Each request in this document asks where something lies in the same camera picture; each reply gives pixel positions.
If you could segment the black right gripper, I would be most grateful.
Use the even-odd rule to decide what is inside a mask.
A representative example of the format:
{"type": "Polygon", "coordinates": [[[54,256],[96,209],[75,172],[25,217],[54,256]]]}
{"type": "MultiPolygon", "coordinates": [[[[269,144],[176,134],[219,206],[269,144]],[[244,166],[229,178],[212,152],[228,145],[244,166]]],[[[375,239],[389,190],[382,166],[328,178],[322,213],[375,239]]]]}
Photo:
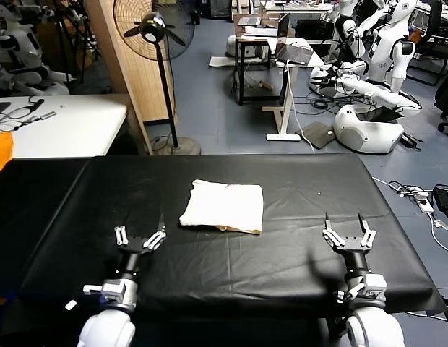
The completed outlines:
{"type": "Polygon", "coordinates": [[[332,228],[329,216],[327,213],[325,213],[322,235],[332,248],[337,247],[337,251],[340,254],[346,252],[367,254],[370,251],[370,248],[372,248],[373,246],[376,231],[369,227],[369,223],[361,213],[358,213],[358,220],[363,232],[363,238],[358,236],[345,236],[342,238],[332,228]]]}

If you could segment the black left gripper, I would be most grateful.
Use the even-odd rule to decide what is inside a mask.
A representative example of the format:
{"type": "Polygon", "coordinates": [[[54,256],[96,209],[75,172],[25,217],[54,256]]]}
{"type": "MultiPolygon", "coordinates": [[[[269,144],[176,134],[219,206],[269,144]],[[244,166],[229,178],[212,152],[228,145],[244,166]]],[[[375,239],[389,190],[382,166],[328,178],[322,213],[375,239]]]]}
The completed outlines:
{"type": "Polygon", "coordinates": [[[140,236],[133,236],[128,239],[126,224],[130,213],[122,219],[119,226],[114,227],[116,245],[126,254],[147,254],[152,250],[156,250],[163,243],[166,238],[164,214],[160,214],[157,231],[150,238],[142,238],[140,236]]]}

